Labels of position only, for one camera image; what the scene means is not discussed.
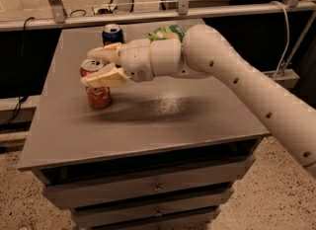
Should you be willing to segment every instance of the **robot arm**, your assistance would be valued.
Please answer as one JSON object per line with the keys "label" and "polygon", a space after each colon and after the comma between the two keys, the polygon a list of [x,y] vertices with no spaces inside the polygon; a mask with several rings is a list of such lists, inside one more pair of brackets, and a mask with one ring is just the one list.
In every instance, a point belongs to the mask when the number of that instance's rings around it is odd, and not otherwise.
{"label": "robot arm", "polygon": [[[177,39],[153,42],[137,39],[117,48],[115,53],[93,50],[88,56],[106,60],[114,56],[112,61],[121,66],[121,75],[136,82],[165,75],[216,77],[316,178],[316,111],[252,67],[217,30],[206,25],[190,28],[183,40],[183,48]],[[110,79],[101,80],[107,73],[95,77],[91,74],[92,81],[103,86],[113,85]],[[85,78],[82,82],[89,86]]]}

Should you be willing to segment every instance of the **gray tabletop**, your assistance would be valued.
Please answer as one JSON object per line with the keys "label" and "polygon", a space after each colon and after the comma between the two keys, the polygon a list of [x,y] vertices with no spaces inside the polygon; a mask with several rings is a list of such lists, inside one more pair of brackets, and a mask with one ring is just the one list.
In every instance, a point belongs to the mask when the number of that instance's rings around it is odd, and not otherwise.
{"label": "gray tabletop", "polygon": [[[184,29],[201,20],[121,26],[126,41],[160,26]],[[102,28],[63,30],[18,168],[49,168],[218,144],[268,131],[215,78],[156,78],[111,88],[113,103],[92,110],[80,64],[102,45]]]}

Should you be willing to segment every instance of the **gray cabinet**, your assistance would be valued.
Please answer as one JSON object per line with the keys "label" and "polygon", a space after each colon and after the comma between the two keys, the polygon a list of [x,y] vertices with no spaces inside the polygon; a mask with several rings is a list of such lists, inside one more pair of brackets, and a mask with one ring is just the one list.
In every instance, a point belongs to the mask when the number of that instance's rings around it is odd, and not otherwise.
{"label": "gray cabinet", "polygon": [[[197,23],[121,27],[129,41]],[[90,109],[79,68],[101,30],[62,32],[18,168],[80,227],[167,230],[215,218],[269,133],[214,78],[128,82],[111,89],[108,108]]]}

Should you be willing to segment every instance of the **gray table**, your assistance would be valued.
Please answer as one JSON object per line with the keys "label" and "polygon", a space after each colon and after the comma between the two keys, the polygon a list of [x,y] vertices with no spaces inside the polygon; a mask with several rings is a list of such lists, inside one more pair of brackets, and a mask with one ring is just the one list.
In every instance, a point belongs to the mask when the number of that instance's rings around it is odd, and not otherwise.
{"label": "gray table", "polygon": [[[147,33],[160,26],[178,24],[188,29],[197,23],[201,23],[201,20],[121,27],[126,41],[129,41],[145,38]],[[211,145],[225,145],[231,148],[229,143],[232,142],[256,141],[251,142],[252,146],[247,153],[251,154],[262,136],[269,134],[236,96],[215,78],[184,80],[161,77],[145,83],[130,81],[122,87],[111,88],[113,103],[108,108],[101,111],[92,110],[87,103],[84,87],[80,84],[79,69],[81,61],[86,58],[87,51],[102,44],[101,31],[102,28],[62,31],[32,123],[31,135],[26,141],[18,164],[20,170],[33,171],[47,185],[46,196],[57,206],[70,208],[76,214],[74,208],[87,206],[87,201],[76,203],[69,200],[67,204],[63,204],[62,201],[58,203],[57,197],[60,200],[66,197],[67,194],[64,193],[66,190],[70,193],[78,191],[78,195],[82,194],[80,190],[82,187],[85,185],[91,187],[91,184],[96,182],[94,180],[89,183],[91,177],[87,178],[89,179],[87,182],[83,182],[81,177],[77,187],[71,183],[72,181],[68,182],[71,184],[66,184],[65,179],[60,179],[64,183],[57,182],[56,177],[60,178],[70,173],[69,166],[74,168],[87,166],[93,170],[91,166],[94,163],[115,163],[115,160],[121,163],[122,159],[137,157],[140,157],[139,161],[143,161],[146,156],[168,155],[168,153],[185,152],[182,150],[190,149],[196,151],[187,152],[197,153],[200,148]],[[232,168],[235,168],[234,164],[238,165],[241,161],[240,155],[238,157],[236,161],[223,161],[223,164],[228,164],[228,167],[232,164]],[[246,158],[242,160],[252,163],[252,159]],[[200,170],[205,166],[198,165],[197,168]],[[210,173],[213,169],[209,168],[213,166],[214,164],[211,163],[205,170]],[[146,174],[142,170],[140,172],[143,176],[140,176],[148,177],[152,173],[153,176],[162,177],[167,173],[166,171],[158,175],[154,170],[147,171]],[[245,171],[232,175],[242,176],[244,173]],[[125,176],[127,179],[134,178],[128,175]],[[217,180],[211,184],[203,183],[199,186],[214,185],[216,182],[223,181],[225,180]],[[108,182],[109,179],[100,179],[98,184]],[[183,191],[191,187],[164,189],[164,192],[173,192],[177,189]],[[96,197],[102,195],[100,192],[96,193]],[[130,199],[140,194],[120,195],[122,196],[118,195],[117,200]],[[101,199],[96,203],[106,202],[109,200]]]}

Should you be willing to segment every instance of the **speckled floor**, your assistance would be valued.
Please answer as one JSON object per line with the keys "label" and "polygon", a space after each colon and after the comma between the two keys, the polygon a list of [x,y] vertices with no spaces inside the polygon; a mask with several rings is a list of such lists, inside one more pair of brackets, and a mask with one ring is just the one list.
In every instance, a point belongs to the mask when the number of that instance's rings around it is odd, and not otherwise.
{"label": "speckled floor", "polygon": [[[255,152],[256,163],[221,213],[205,227],[186,230],[316,229],[316,181],[270,137]],[[20,152],[0,155],[0,229],[16,230],[24,223],[35,230],[70,230],[75,225],[41,195],[43,185],[32,173],[17,171]]]}
{"label": "speckled floor", "polygon": [[[0,21],[51,17],[47,2],[39,1],[40,8],[32,10],[31,0],[0,0]],[[64,0],[68,12],[100,3]],[[138,10],[143,9],[155,10],[139,5]],[[256,163],[243,180],[235,183],[235,193],[221,205],[221,213],[206,226],[207,230],[316,229],[316,181],[273,137],[260,144],[255,156]],[[17,171],[19,158],[20,152],[0,154],[0,230],[18,230],[25,223],[35,230],[72,229],[75,224],[69,211],[57,209],[41,195],[43,185],[33,174]]]}

